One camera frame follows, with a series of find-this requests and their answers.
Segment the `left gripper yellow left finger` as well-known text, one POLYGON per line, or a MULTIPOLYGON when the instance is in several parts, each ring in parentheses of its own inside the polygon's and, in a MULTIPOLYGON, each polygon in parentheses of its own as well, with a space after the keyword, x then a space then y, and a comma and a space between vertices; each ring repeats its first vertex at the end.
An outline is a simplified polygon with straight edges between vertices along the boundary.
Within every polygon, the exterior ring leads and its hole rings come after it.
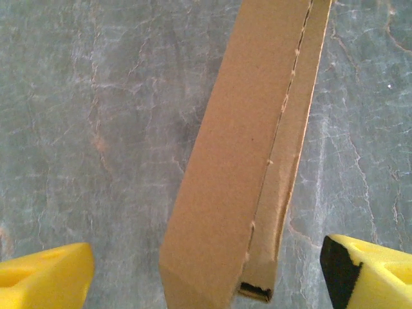
POLYGON ((82 308, 93 280, 89 243, 72 243, 1 263, 1 308, 82 308))

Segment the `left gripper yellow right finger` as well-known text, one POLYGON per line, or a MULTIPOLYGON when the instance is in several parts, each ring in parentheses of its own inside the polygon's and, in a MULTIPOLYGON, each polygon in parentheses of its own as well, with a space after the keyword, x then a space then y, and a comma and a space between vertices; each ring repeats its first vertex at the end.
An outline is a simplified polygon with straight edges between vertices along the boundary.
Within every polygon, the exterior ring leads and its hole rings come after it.
POLYGON ((411 308, 411 254, 330 234, 320 264, 334 308, 411 308))

